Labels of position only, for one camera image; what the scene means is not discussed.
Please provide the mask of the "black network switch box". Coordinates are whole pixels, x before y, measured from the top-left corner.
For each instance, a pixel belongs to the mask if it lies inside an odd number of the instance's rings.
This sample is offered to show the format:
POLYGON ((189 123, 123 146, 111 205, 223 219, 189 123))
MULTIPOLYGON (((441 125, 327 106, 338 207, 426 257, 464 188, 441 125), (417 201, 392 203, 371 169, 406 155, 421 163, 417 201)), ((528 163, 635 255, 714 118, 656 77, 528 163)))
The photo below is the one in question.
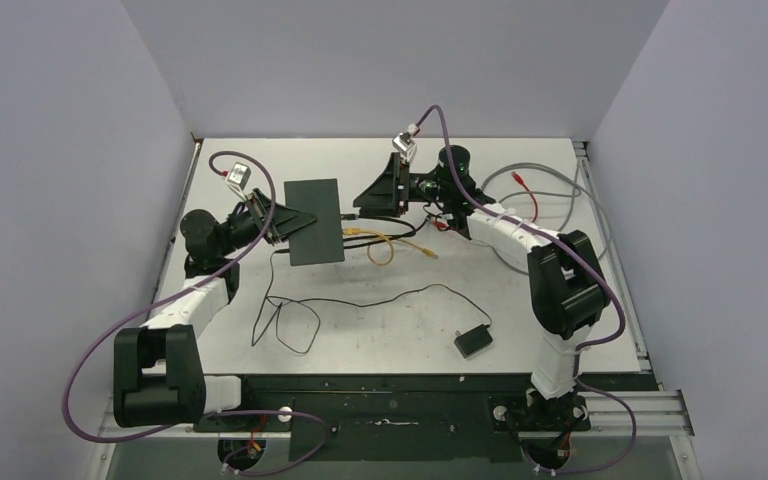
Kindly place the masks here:
POLYGON ((289 236, 293 267, 340 263, 345 260, 341 205, 336 178, 284 183, 286 206, 306 214, 311 223, 289 236))

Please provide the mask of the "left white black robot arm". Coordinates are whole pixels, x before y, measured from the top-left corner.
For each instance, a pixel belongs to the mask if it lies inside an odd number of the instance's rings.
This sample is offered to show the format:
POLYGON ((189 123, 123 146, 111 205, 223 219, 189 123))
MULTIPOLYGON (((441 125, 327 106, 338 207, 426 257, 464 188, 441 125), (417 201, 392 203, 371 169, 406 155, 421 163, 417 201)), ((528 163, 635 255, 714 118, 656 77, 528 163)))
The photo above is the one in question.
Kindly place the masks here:
POLYGON ((239 289, 240 267, 231 254, 259 238, 280 244, 316 220, 260 190, 248 194, 224 222, 203 209, 183 216, 184 295, 114 338, 113 410, 119 426, 196 423, 217 412, 236 431, 255 423, 258 403, 244 394, 242 379, 205 374, 197 339, 239 289))

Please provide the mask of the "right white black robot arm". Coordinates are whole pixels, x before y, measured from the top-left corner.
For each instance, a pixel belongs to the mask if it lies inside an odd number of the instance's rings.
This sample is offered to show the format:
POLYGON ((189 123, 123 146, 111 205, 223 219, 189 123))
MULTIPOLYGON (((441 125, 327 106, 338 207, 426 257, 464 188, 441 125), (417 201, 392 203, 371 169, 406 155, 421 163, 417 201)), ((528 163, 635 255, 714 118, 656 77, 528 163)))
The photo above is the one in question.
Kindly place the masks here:
POLYGON ((434 204, 463 238, 525 264, 532 310, 543 333, 525 405, 508 408, 504 418, 533 431, 577 427, 588 412, 576 392, 576 348, 610 302, 599 283, 598 256, 585 233, 546 230, 506 210, 471 177, 470 163, 469 150, 454 145, 440 150, 433 170, 414 174, 405 154, 394 152, 353 205, 371 218, 399 217, 412 203, 434 204))

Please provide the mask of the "black power adapter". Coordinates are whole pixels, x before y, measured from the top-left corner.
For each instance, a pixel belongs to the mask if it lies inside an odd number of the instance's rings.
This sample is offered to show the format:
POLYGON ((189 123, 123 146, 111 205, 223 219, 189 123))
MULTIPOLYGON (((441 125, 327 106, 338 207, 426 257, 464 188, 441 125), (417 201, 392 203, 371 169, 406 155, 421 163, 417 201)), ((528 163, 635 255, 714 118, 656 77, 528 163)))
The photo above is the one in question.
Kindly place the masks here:
POLYGON ((454 345, 464 359, 469 359, 489 347, 493 337, 486 324, 478 325, 464 333, 457 332, 454 345))

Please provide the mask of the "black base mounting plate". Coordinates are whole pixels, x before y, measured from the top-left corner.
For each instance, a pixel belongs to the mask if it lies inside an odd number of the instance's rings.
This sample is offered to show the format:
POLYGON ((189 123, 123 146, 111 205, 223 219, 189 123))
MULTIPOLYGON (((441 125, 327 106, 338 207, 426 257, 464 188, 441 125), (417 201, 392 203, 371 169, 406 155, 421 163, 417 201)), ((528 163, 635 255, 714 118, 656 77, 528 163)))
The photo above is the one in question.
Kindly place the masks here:
POLYGON ((248 437, 286 433, 291 460, 514 462, 565 460, 568 436, 597 430, 600 395, 582 388, 552 406, 526 374, 254 375, 231 416, 205 414, 198 433, 221 434, 220 455, 249 465, 248 437))

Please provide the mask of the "aluminium front rail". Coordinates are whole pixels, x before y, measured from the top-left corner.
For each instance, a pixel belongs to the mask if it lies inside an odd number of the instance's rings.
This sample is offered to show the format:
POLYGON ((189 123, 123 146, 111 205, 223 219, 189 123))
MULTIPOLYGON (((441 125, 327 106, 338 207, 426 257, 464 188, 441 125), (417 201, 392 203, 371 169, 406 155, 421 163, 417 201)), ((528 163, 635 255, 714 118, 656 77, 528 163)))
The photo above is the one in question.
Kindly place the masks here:
MULTIPOLYGON (((578 425, 583 435, 629 436, 631 427, 636 427, 636 436, 691 436, 692 426, 689 414, 679 391, 619 392, 613 400, 593 392, 584 392, 582 397, 588 411, 587 418, 578 425)), ((480 414, 457 414, 448 410, 447 417, 432 413, 396 417, 394 415, 372 415, 349 413, 349 402, 340 401, 339 410, 343 416, 334 417, 331 422, 334 434, 351 427, 400 428, 402 430, 439 426, 448 433, 466 429, 468 420, 487 420, 490 427, 505 431, 505 420, 513 416, 513 409, 504 406, 500 400, 490 400, 488 406, 479 409, 480 414)), ((258 419, 251 421, 231 417, 206 416, 195 424, 174 425, 161 433, 166 436, 201 435, 220 439, 243 439, 252 437, 257 441, 289 438, 293 426, 310 426, 312 422, 291 419, 288 408, 283 406, 276 418, 261 425, 258 419)))

